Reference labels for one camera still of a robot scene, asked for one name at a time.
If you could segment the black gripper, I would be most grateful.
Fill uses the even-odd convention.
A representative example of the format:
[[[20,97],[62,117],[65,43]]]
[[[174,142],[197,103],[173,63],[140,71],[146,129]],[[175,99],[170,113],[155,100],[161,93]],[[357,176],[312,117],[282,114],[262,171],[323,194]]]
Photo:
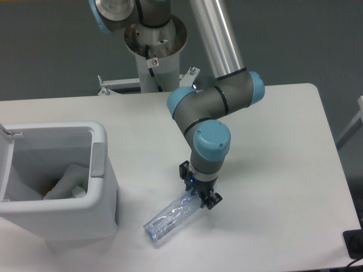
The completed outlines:
[[[189,161],[184,161],[179,165],[179,176],[185,183],[185,190],[194,189],[201,199],[200,208],[211,210],[222,201],[222,196],[214,191],[217,178],[209,181],[201,181],[189,170]]]

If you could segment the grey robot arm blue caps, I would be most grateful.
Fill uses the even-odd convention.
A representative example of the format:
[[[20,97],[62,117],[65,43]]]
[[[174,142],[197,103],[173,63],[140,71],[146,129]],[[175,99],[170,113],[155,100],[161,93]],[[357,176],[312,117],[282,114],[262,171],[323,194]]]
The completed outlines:
[[[265,87],[258,73],[243,63],[225,1],[191,1],[202,43],[216,83],[202,91],[180,85],[180,53],[187,41],[184,23],[171,13],[170,1],[90,1],[99,28],[124,29],[124,39],[137,62],[143,93],[168,92],[167,107],[191,148],[179,167],[187,190],[201,206],[221,201],[214,191],[229,152],[231,134],[220,118],[260,101]]]

